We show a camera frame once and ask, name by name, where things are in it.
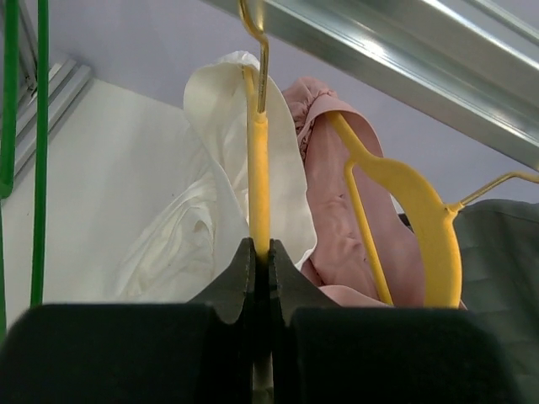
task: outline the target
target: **gray garment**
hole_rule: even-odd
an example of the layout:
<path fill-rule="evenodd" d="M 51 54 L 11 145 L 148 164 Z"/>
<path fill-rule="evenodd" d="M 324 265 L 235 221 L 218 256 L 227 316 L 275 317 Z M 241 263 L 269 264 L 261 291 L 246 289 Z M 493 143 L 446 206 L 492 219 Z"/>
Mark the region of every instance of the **gray garment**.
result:
<path fill-rule="evenodd" d="M 462 300 L 500 341 L 525 402 L 539 403 L 539 205 L 491 199 L 455 219 Z"/>

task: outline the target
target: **white garment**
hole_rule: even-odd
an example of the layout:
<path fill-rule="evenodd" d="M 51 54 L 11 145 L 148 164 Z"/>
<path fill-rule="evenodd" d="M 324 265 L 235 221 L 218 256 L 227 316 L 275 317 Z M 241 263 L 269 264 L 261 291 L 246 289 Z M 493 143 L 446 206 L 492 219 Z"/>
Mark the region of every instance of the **white garment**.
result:
<path fill-rule="evenodd" d="M 248 236 L 246 52 L 202 67 L 189 80 L 184 108 L 191 127 L 178 158 L 190 160 L 189 187 L 153 221 L 115 272 L 112 300 L 187 301 L 230 263 Z M 297 268 L 316 245 L 307 181 L 285 100 L 268 82 L 271 236 Z M 205 146 L 197 141 L 202 140 Z"/>
<path fill-rule="evenodd" d="M 248 219 L 247 102 L 241 66 L 259 69 L 259 61 L 239 51 L 202 67 L 187 82 L 184 112 L 208 151 L 223 167 L 243 215 Z M 307 203 L 307 181 L 290 110 L 268 78 L 269 196 L 271 236 L 281 240 L 298 269 L 309 258 L 317 237 Z"/>

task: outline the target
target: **pink clothing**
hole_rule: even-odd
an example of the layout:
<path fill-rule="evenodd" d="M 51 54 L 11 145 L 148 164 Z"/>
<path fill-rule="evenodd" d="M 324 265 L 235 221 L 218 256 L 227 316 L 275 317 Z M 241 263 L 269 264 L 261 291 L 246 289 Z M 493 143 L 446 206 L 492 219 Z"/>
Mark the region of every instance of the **pink clothing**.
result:
<path fill-rule="evenodd" d="M 302 272 L 342 306 L 384 306 L 376 292 L 344 182 L 349 153 L 324 114 L 340 111 L 373 154 L 382 149 L 367 120 L 317 79 L 298 79 L 283 92 L 296 124 L 307 176 L 307 200 L 318 245 Z M 359 167 L 355 181 L 395 306 L 422 306 L 424 271 L 414 234 L 400 221 L 390 194 Z"/>

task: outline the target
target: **clothing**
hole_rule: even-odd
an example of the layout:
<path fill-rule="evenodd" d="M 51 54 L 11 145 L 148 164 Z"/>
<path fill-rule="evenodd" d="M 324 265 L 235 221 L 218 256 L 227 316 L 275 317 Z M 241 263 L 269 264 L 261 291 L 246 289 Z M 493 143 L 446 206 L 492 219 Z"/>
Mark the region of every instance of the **clothing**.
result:
<path fill-rule="evenodd" d="M 246 96 L 242 65 L 259 68 L 247 52 L 224 56 L 188 81 L 184 112 L 190 128 L 178 158 L 184 188 L 142 233 L 115 271 L 111 300 L 187 301 L 232 260 L 248 237 Z M 290 112 L 268 81 L 271 236 L 283 241 L 299 268 L 316 245 L 307 181 Z"/>
<path fill-rule="evenodd" d="M 539 204 L 491 199 L 456 217 L 462 300 L 498 338 L 525 397 L 539 402 Z"/>
<path fill-rule="evenodd" d="M 202 67 L 187 82 L 184 111 L 210 155 L 227 173 L 248 221 L 247 110 L 241 65 L 259 69 L 247 52 L 234 52 Z M 270 235 L 281 240 L 292 262 L 302 267 L 317 243 L 307 181 L 290 111 L 279 88 L 268 77 Z"/>
<path fill-rule="evenodd" d="M 302 272 L 340 304 L 380 306 L 344 182 L 349 152 L 324 114 L 340 111 L 366 148 L 382 157 L 376 133 L 363 116 L 317 79 L 300 78 L 283 95 L 296 124 L 307 200 L 318 235 L 317 247 Z M 414 234 L 400 221 L 383 187 L 357 166 L 354 176 L 395 306 L 422 306 L 424 270 Z"/>

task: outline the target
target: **yellow hanger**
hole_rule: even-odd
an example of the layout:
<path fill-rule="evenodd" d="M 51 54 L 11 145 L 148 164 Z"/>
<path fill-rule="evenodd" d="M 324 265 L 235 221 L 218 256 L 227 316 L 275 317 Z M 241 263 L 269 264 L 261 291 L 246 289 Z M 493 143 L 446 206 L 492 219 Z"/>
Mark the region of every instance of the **yellow hanger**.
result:
<path fill-rule="evenodd" d="M 266 263 L 270 249 L 270 174 L 268 164 L 268 117 L 266 88 L 270 44 L 264 32 L 250 17 L 247 0 L 239 0 L 239 15 L 245 29 L 260 43 L 258 96 L 254 91 L 256 71 L 243 67 L 247 95 L 247 170 L 249 190 L 249 235 L 258 259 Z"/>
<path fill-rule="evenodd" d="M 390 158 L 372 155 L 357 138 L 341 113 L 328 112 L 326 115 L 350 151 L 350 159 L 344 167 L 344 177 L 382 301 L 392 304 L 352 174 L 355 164 L 397 199 L 414 229 L 424 263 L 424 305 L 457 308 L 462 292 L 462 264 L 452 223 L 458 211 L 508 179 L 521 178 L 539 183 L 539 176 L 520 172 L 507 173 L 455 204 L 444 204 L 426 178 L 410 166 Z"/>

